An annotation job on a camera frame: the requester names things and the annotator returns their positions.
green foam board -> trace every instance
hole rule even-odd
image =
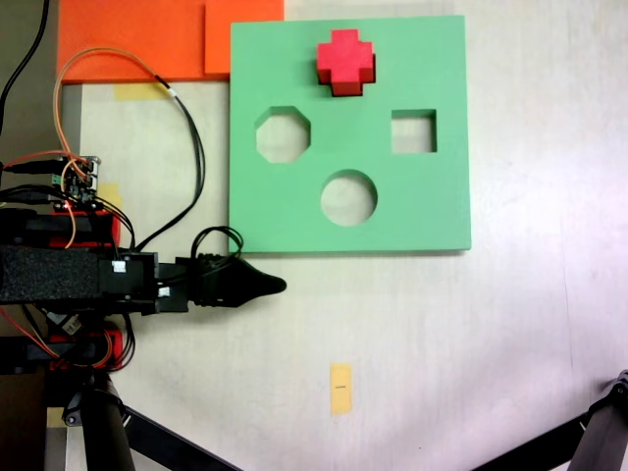
[[[317,45],[332,29],[372,41],[376,82],[333,97],[318,83]],[[249,252],[461,250],[471,247],[462,17],[234,24],[230,225]],[[256,130],[273,109],[296,108],[310,146],[270,163]],[[436,112],[436,152],[395,154],[392,117]],[[330,177],[347,170],[377,190],[372,216],[338,226],[321,208]]]

black tripod leg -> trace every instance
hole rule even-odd
[[[610,402],[591,417],[569,471],[619,471],[627,445],[625,412]]]
[[[89,471],[135,471],[119,404],[103,392],[87,392],[80,407]]]
[[[214,453],[193,444],[129,407],[126,428],[131,448],[166,469],[241,471]]]
[[[550,471],[571,459],[587,420],[582,414],[474,471]]]

yellow tape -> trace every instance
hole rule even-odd
[[[122,196],[120,195],[120,186],[117,183],[99,183],[98,196],[122,209]]]
[[[115,83],[116,101],[167,100],[170,95],[161,83]]]
[[[351,410],[351,365],[332,363],[332,415],[348,414]]]

orange board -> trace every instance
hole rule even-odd
[[[283,19],[283,0],[207,0],[206,76],[212,80],[229,79],[232,23],[280,22]]]
[[[283,18],[284,0],[60,0],[57,72],[82,49],[113,46],[166,80],[229,79],[231,23]],[[151,79],[131,60],[97,54],[76,62],[64,82]]]

red cross-shaped block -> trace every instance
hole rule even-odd
[[[361,95],[362,85],[375,81],[373,43],[360,41],[357,29],[334,29],[332,42],[318,45],[317,69],[334,96]]]

